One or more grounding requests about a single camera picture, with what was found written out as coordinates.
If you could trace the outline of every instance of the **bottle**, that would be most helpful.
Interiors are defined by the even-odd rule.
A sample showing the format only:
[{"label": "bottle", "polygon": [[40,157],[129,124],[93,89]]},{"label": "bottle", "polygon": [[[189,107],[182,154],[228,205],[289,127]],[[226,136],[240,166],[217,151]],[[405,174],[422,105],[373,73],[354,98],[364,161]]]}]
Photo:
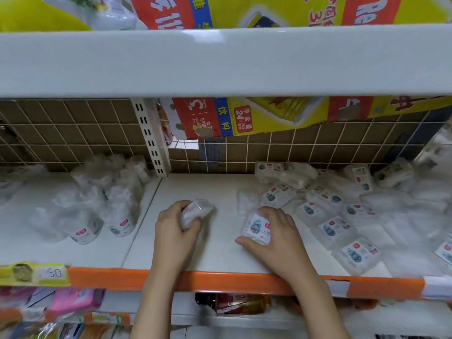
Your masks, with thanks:
[{"label": "bottle", "polygon": [[199,305],[211,307],[217,314],[262,314],[271,306],[271,299],[266,295],[197,292],[195,301]]}]

